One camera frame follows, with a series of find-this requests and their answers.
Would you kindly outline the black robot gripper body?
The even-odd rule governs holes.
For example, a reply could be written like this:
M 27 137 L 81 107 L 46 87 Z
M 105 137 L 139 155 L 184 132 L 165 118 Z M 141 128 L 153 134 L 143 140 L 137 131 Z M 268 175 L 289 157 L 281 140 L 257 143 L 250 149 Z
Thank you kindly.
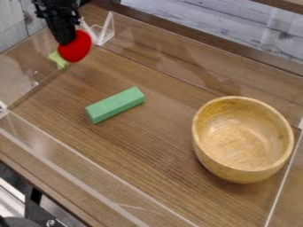
M 35 8 L 35 16 L 39 19 L 50 19 L 58 16 L 61 19 L 78 22 L 77 0 L 30 0 Z

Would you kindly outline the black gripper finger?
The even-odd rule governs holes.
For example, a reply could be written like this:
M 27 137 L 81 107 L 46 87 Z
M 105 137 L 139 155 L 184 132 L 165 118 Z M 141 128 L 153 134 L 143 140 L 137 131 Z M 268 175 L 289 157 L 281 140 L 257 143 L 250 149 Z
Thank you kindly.
M 58 44 L 66 45 L 75 38 L 78 20 L 46 19 L 46 26 Z

